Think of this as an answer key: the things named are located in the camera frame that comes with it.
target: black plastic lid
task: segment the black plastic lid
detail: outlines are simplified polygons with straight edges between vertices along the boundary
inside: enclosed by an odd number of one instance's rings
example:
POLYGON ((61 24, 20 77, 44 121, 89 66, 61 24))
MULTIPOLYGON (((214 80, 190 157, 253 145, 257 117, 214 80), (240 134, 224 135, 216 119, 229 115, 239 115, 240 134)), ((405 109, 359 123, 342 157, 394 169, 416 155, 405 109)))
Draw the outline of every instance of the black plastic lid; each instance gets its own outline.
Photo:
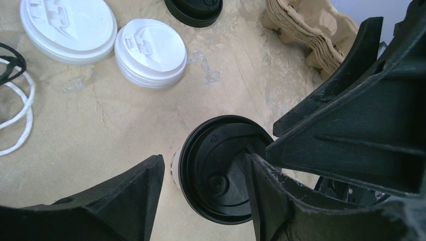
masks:
POLYGON ((221 14, 222 0, 164 0, 172 15, 182 23, 203 28, 212 25, 221 14))
POLYGON ((262 127, 241 116, 219 116, 198 126, 183 145, 179 161, 180 185, 189 205, 221 224, 251 220, 245 155, 265 158, 271 143, 262 127))

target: white plastic lid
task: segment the white plastic lid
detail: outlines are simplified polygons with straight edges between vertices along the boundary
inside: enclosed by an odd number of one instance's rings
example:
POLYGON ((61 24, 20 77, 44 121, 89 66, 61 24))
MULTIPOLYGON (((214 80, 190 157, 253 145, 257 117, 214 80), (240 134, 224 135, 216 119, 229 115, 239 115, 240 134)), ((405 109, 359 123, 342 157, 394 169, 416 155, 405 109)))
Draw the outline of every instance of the white plastic lid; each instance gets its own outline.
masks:
POLYGON ((186 49, 179 34, 154 19, 134 19, 118 33, 116 59, 123 75, 147 88, 177 83, 186 66, 186 49))
POLYGON ((20 14, 32 42, 59 62, 94 64, 114 47, 117 21, 103 0, 22 0, 20 14))

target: white cord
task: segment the white cord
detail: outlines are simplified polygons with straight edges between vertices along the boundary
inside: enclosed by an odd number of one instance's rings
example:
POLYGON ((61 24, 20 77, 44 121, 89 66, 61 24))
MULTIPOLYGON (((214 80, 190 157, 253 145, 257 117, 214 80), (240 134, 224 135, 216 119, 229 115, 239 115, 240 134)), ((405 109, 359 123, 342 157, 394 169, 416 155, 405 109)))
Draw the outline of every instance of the white cord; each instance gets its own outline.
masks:
MULTIPOLYGON (((9 64, 9 61, 2 59, 2 58, 0 58, 0 62, 4 63, 4 64, 9 64)), ((15 69, 17 71, 21 70, 21 68, 18 67, 18 66, 15 66, 15 69)), ((7 154, 15 151, 19 147, 21 147, 24 144, 24 142, 27 140, 28 136, 30 135, 31 128, 33 127, 33 111, 31 109, 31 106, 33 105, 33 102, 34 102, 34 94, 36 92, 36 84, 34 83, 33 79, 29 76, 29 74, 27 72, 24 72, 23 76, 27 79, 27 81, 30 85, 30 96, 27 98, 27 96, 24 94, 24 92, 21 89, 19 89, 16 85, 14 85, 13 83, 11 83, 11 82, 5 83, 6 86, 11 88, 14 92, 16 92, 16 94, 19 95, 19 97, 21 97, 21 100, 24 103, 24 107, 12 119, 0 124, 0 130, 12 125, 15 122, 17 122, 24 115, 27 116, 27 123, 25 124, 24 132, 22 132, 22 135, 21 135, 21 137, 19 137, 16 144, 14 146, 8 148, 7 150, 0 151, 0 157, 7 155, 7 154)))

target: stack of white lids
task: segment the stack of white lids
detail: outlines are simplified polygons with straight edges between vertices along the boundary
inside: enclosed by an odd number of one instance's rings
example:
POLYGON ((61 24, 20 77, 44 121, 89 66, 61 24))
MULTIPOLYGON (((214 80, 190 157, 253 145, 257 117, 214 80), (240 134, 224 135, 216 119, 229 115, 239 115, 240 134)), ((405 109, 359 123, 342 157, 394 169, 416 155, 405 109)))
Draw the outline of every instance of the stack of white lids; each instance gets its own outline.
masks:
POLYGON ((186 66, 179 34, 154 19, 135 19, 118 33, 116 59, 123 75, 140 87, 167 88, 177 83, 186 66))
POLYGON ((20 14, 32 42, 59 62, 94 64, 114 47, 117 21, 102 0, 22 0, 20 14))

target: plastic lid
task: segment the plastic lid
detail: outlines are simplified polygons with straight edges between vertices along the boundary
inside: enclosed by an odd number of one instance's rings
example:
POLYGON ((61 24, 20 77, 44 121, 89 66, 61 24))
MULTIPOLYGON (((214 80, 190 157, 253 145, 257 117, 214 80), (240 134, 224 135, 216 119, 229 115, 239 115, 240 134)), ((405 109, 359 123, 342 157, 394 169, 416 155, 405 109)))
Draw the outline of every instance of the plastic lid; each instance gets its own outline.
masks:
POLYGON ((221 14, 222 0, 164 0, 172 15, 182 23, 203 28, 212 25, 221 14))
POLYGON ((179 162, 181 188, 191 207, 221 224, 251 220, 245 155, 264 158, 271 143, 262 127, 241 116, 219 116, 197 127, 183 145, 179 162))
POLYGON ((117 64, 123 75, 140 87, 166 88, 183 75, 187 54, 179 34, 154 19, 134 19, 118 33, 117 64))
POLYGON ((21 20, 32 42, 66 64, 94 64, 114 47, 117 22, 102 0, 22 0, 21 20))

